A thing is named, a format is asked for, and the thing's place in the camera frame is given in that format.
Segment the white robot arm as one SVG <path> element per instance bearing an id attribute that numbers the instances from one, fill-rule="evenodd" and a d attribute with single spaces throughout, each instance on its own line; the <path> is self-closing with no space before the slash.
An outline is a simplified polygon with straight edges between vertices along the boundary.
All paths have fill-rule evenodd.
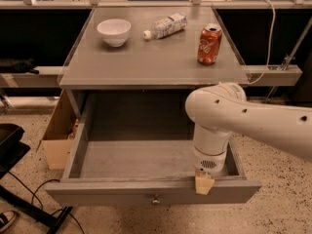
<path id="1" fill-rule="evenodd" d="M 193 91 L 185 111 L 194 122 L 195 190 L 206 195 L 225 166 L 234 133 L 312 160 L 312 109 L 248 102 L 241 86 L 220 83 Z"/>

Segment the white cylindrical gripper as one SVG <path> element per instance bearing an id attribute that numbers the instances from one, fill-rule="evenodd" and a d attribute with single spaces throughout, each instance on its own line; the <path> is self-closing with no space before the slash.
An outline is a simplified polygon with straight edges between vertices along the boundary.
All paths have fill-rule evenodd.
<path id="1" fill-rule="evenodd" d="M 208 195 L 215 185 L 212 176 L 219 174 L 224 166 L 231 132 L 206 129 L 195 125 L 193 135 L 193 165 L 195 170 L 195 190 L 197 194 Z"/>

